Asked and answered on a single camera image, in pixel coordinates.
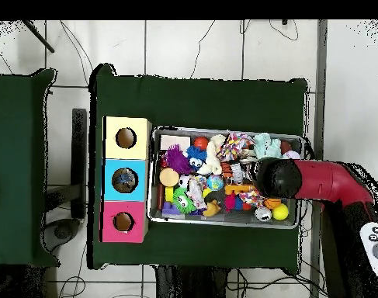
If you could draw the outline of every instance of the hole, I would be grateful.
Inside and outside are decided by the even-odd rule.
[[[111,178],[113,188],[120,193],[132,193],[137,187],[139,179],[137,173],[129,168],[121,168],[114,172]]]
[[[113,225],[117,230],[128,232],[132,230],[135,222],[129,213],[118,213],[113,218]]]
[[[136,144],[136,134],[130,128],[122,128],[116,134],[116,143],[121,148],[132,148]]]

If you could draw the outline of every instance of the blue plush toy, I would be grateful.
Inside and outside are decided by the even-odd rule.
[[[199,147],[191,145],[186,150],[185,156],[189,159],[190,166],[196,172],[201,168],[206,159],[206,150],[201,150]]]

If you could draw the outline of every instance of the yellow ball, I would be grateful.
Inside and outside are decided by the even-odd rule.
[[[272,216],[276,220],[285,220],[288,217],[288,207],[281,203],[279,206],[272,209]]]

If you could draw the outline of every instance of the green tablecloth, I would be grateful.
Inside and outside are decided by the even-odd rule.
[[[118,77],[108,64],[91,76],[91,180],[95,190],[88,254],[93,265],[163,264],[267,267],[297,271],[298,228],[292,230],[150,222],[143,244],[100,243],[102,117],[147,118],[154,126],[184,126],[302,135],[307,83]]]
[[[52,69],[0,75],[0,264],[55,266],[40,244],[44,215],[43,112]]]

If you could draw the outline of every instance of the dark green table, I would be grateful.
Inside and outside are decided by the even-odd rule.
[[[302,135],[307,83],[118,77],[108,64],[91,75],[88,263],[285,268],[297,272],[292,230],[150,222],[143,244],[99,242],[102,117],[145,117],[184,126]]]

